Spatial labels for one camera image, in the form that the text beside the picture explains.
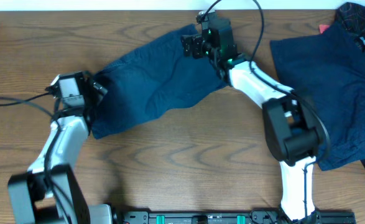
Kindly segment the dark blue denim shorts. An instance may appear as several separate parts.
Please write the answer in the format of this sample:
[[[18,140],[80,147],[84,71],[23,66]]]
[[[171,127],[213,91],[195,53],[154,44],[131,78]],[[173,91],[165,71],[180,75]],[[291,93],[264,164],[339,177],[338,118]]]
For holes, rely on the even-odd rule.
[[[93,112],[95,139],[158,119],[168,110],[195,106],[226,86],[207,59],[184,56],[181,36],[196,33],[193,24],[171,31],[94,75],[108,91]]]

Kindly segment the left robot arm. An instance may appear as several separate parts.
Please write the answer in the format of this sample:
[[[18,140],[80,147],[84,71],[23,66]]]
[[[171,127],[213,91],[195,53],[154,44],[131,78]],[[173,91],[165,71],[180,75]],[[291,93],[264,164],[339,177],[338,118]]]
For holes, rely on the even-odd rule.
[[[89,72],[57,75],[46,89],[56,99],[50,134],[38,158],[7,189],[16,223],[112,223],[107,204],[88,205],[73,167],[91,132],[92,110],[107,90]]]

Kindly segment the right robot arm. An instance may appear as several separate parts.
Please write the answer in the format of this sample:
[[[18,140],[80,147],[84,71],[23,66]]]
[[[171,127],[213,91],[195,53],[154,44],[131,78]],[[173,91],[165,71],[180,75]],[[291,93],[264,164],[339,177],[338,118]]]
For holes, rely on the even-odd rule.
[[[229,19],[208,9],[199,12],[196,21],[201,33],[181,38],[185,56],[208,58],[222,81],[262,110],[266,144],[282,176],[277,223],[320,223],[312,199],[312,172],[320,145],[329,140],[325,125],[293,88],[274,80],[238,52]]]

